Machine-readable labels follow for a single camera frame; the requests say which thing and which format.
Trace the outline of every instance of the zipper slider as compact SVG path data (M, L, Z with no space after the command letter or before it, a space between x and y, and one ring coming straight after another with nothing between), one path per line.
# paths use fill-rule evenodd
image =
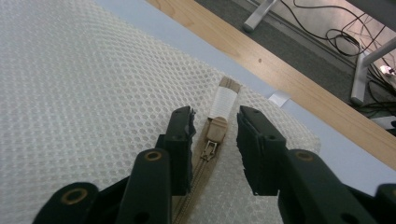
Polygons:
M227 120L223 117L216 117L212 119L207 131L207 144L201 154L201 159L210 161L216 156L216 148L224 140L225 133L227 132Z

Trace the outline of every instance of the honeycomb mesh fabric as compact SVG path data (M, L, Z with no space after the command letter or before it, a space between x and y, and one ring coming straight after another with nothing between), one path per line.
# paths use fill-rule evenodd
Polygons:
M121 180L176 108L193 107L200 132L225 75L92 1L2 1L0 30L0 223L32 222L67 184ZM248 88L238 104L266 114L289 147L319 149L302 124ZM191 222L278 222L276 199L250 196L230 122Z

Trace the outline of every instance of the gray floor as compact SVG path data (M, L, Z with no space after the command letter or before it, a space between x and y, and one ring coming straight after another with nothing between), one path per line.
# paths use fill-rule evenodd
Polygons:
M290 35L285 35L279 29L276 29L276 22L270 24L262 21L252 34L245 33L242 30L242 25L251 13L233 1L196 0L196 2L270 50L340 100L351 104L349 96L352 89L354 69L345 69L345 67L339 65L340 63L332 63L329 60L328 53L325 52L326 50L323 53L311 51L310 48L301 44L301 41L296 41L296 38L291 38ZM373 93L378 100L394 100L396 102L396 98L378 88L373 88ZM365 95L366 104L374 101L368 91Z

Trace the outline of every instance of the zipper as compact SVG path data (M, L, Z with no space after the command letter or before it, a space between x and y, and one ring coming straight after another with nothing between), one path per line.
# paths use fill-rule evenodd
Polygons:
M230 78L224 77L220 84L220 87L230 89L236 93L239 92L240 85L237 84ZM219 113L212 111L219 111L216 107L216 102L221 102L218 97L218 93L215 97L215 102L212 106L209 118L205 122L204 128L198 138L197 145L192 154L192 181L191 191L186 196L174 196L172 199L172 223L181 224L186 223L190 216L199 196L202 194L205 185L207 184L209 177L213 173L216 166L217 160L221 152L221 143L227 132L227 120L224 117L229 116L231 108L233 107L233 100L228 103L227 110Z

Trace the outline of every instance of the zipper pull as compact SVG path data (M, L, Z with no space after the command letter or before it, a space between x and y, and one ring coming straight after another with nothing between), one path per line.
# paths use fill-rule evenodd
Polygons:
M216 117L212 119L209 124L209 129L206 134L207 144L201 154L201 158L205 161L210 161L216 156L216 148L224 140L227 132L227 120L223 117Z

